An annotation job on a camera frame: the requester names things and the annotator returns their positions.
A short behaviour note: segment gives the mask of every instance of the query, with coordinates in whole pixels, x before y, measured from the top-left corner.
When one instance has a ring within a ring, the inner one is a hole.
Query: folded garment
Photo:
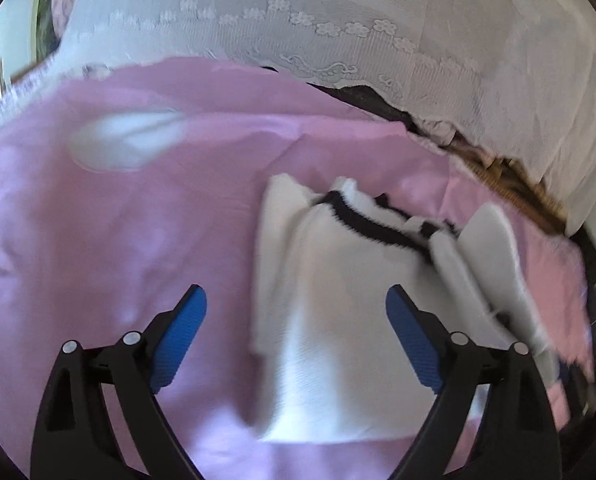
[[[476,262],[495,264],[498,252],[506,263],[516,257],[508,238],[492,249],[481,244],[478,254],[471,230],[465,232],[462,245]],[[322,444],[417,433],[434,394],[419,383],[387,319],[385,297],[394,284],[450,332],[492,348],[520,339],[545,352],[538,365],[545,381],[554,381],[554,353],[530,296],[493,298],[490,306],[462,256],[460,237],[449,224],[374,200],[352,179],[337,179],[322,196],[288,175],[273,177],[259,225],[254,287],[252,350],[263,358],[258,436]],[[523,290],[523,278],[513,272],[484,278],[499,280],[504,290]]]

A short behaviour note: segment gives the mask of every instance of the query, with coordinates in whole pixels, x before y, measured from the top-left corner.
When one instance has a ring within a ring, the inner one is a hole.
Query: white lace fabric
[[[570,230],[596,199],[596,13],[587,0],[76,0],[54,68],[171,56],[370,86],[444,124],[444,137],[457,129],[519,158],[568,207]]]

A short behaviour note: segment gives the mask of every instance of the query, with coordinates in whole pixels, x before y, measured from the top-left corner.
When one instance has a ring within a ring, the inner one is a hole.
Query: blue gripper pad
[[[151,362],[149,386],[154,394],[174,380],[175,373],[185,357],[191,342],[207,313],[207,295],[196,288],[187,304],[169,325],[155,349]]]
[[[387,293],[387,317],[420,384],[428,386],[437,395],[444,384],[438,354],[395,287],[391,287]]]

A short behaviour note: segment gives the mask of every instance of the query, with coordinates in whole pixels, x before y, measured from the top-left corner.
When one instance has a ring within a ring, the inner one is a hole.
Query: silver screw
[[[529,353],[529,347],[520,341],[513,344],[513,349],[520,355],[527,355]]]
[[[465,346],[468,343],[468,336],[462,332],[454,332],[451,334],[451,341],[458,346]]]
[[[140,342],[140,332],[128,332],[123,337],[123,343],[126,345],[135,345]]]
[[[62,351],[65,352],[65,354],[71,354],[72,352],[75,352],[76,348],[78,348],[78,343],[75,341],[67,341],[64,345],[62,345]]]

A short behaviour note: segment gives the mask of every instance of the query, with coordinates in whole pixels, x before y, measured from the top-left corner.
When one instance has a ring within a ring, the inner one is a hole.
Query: purple bed sheet
[[[138,171],[94,173],[66,141],[94,118],[175,108],[184,140]],[[208,479],[384,479],[409,441],[278,445],[248,424],[257,363],[248,349],[258,209],[269,176],[325,191],[337,176],[387,192],[412,214],[464,224],[484,202],[513,225],[522,268],[562,357],[591,363],[577,248],[547,237],[451,156],[400,123],[373,121],[287,76],[206,59],[170,59],[72,80],[0,131],[0,443],[28,471],[36,411],[60,345],[115,342],[172,308],[191,283],[208,313],[158,400]],[[561,426],[559,386],[549,392]],[[140,468],[117,402],[110,415]],[[467,428],[454,457],[463,460]]]

